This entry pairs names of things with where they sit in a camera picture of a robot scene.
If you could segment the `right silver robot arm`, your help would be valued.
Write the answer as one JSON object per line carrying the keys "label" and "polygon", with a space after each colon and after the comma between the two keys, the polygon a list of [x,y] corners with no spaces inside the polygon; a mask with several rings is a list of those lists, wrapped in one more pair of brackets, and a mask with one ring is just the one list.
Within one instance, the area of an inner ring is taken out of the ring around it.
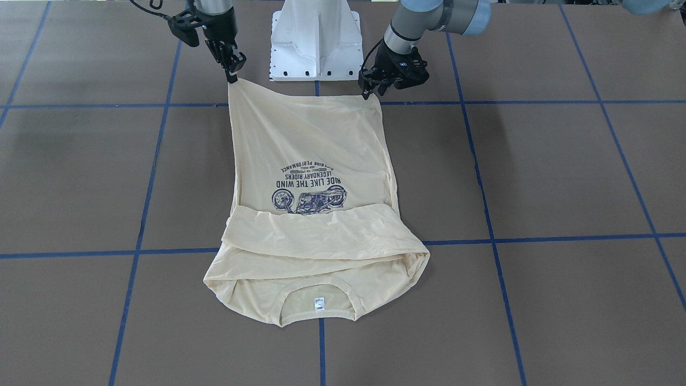
{"label": "right silver robot arm", "polygon": [[225,71],[228,83],[235,83],[247,57],[238,50],[234,2],[193,1],[193,11],[201,22],[213,58]]}

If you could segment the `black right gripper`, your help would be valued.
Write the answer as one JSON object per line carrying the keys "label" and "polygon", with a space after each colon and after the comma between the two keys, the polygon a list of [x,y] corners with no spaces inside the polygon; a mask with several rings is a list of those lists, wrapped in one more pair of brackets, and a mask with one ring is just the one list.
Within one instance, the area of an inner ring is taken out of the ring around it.
{"label": "black right gripper", "polygon": [[236,36],[237,23],[235,10],[226,10],[222,14],[201,13],[204,21],[203,32],[206,44],[216,61],[222,61],[226,80],[232,84],[237,81],[237,72],[240,71],[247,57],[238,51]]}

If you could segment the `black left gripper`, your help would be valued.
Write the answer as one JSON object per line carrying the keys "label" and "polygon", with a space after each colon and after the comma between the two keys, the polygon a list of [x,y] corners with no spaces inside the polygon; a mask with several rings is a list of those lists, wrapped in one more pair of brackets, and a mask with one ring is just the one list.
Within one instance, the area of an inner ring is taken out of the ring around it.
{"label": "black left gripper", "polygon": [[393,61],[395,55],[402,54],[390,49],[385,41],[379,41],[370,75],[360,75],[360,88],[365,100],[369,99],[375,88],[377,88],[379,96],[384,96],[387,89],[396,83],[398,71]]}

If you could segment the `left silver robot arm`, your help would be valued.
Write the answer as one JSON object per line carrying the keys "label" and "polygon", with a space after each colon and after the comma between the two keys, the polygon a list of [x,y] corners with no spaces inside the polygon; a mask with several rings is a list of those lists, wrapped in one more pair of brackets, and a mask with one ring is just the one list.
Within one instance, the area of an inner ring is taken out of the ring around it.
{"label": "left silver robot arm", "polygon": [[375,60],[359,71],[358,85],[363,98],[374,91],[383,96],[390,86],[405,90],[426,83],[427,62],[416,43],[426,31],[477,36],[491,18],[490,1],[401,1],[390,23],[370,52]]}

